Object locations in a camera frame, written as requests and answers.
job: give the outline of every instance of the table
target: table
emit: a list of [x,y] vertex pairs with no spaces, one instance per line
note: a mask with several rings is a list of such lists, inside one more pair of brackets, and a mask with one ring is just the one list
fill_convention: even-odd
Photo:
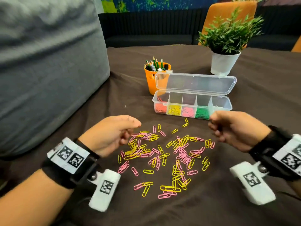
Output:
[[[11,176],[21,182],[36,169],[45,158],[46,152],[65,136],[78,137],[85,130],[106,116],[128,114],[142,122],[143,130],[152,130],[161,124],[167,137],[147,143],[148,147],[164,146],[176,135],[187,134],[203,139],[215,138],[207,128],[206,120],[189,118],[189,126],[181,128],[184,118],[154,113],[152,95],[148,92],[143,64],[153,56],[171,64],[177,73],[209,74],[211,51],[203,46],[160,46],[107,49],[111,76],[98,91],[37,149],[13,161]],[[301,133],[301,53],[269,51],[247,48],[243,50],[230,75],[237,83],[228,95],[233,110],[250,113],[266,124]],[[189,150],[199,149],[200,143],[192,144]],[[111,156],[102,159],[102,167],[117,170],[117,155],[123,146]],[[68,218],[75,225],[231,225],[266,226],[300,225],[301,203],[286,195],[276,193],[277,200],[264,206],[250,203],[244,196],[229,168],[242,161],[254,163],[248,154],[243,154],[226,144],[217,143],[213,150],[204,152],[210,166],[201,171],[202,164],[196,161],[193,169],[199,173],[191,176],[187,191],[169,199],[158,199],[159,187],[171,182],[174,155],[167,158],[165,167],[153,175],[142,173],[148,169],[149,158],[130,161],[139,171],[135,177],[128,169],[122,174],[118,188],[106,213],[88,207],[94,186],[78,187],[63,209],[60,218]],[[293,194],[287,184],[279,178],[267,177],[266,182],[274,191]],[[133,186],[142,181],[153,181],[147,196]]]

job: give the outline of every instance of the white plastic clip device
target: white plastic clip device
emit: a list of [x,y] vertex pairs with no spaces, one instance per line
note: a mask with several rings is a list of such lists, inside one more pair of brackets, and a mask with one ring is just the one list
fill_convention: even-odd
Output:
[[103,174],[96,172],[96,176],[95,180],[88,180],[96,185],[89,206],[97,211],[105,212],[109,207],[121,175],[107,169]]
[[276,200],[273,190],[263,180],[269,172],[260,172],[258,169],[260,164],[261,162],[254,165],[242,162],[230,168],[232,175],[240,180],[246,197],[256,205],[264,205]]

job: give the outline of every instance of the human hand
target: human hand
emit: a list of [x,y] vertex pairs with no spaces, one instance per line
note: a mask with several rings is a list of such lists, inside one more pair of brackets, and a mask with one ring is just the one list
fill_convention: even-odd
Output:
[[141,122],[128,115],[104,118],[79,137],[85,144],[101,157],[107,157],[120,145],[127,144],[134,128],[141,126]]
[[250,151],[271,131],[268,126],[244,112],[216,111],[209,120],[208,126],[219,141],[241,152]]

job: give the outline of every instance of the white marker tag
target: white marker tag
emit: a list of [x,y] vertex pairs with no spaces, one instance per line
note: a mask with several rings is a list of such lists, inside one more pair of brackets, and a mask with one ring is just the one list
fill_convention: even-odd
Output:
[[59,167],[74,174],[90,153],[69,138],[62,140],[47,157]]
[[96,184],[96,190],[89,202],[89,206],[100,212],[109,207],[121,175],[115,171],[105,170],[103,174],[97,172],[97,179],[90,181]]
[[293,138],[273,155],[273,158],[301,176],[301,136],[294,134]]
[[262,179],[268,173],[261,173],[258,170],[260,162],[251,165],[242,162],[230,168],[230,172],[238,178],[243,186],[243,192],[250,202],[256,205],[264,205],[276,200],[276,196],[271,188]]

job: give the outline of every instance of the transparent lid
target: transparent lid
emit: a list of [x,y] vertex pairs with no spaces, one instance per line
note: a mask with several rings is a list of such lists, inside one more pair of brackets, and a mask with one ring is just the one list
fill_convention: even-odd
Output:
[[237,82],[234,76],[206,74],[161,73],[155,75],[156,87],[160,90],[227,95]]

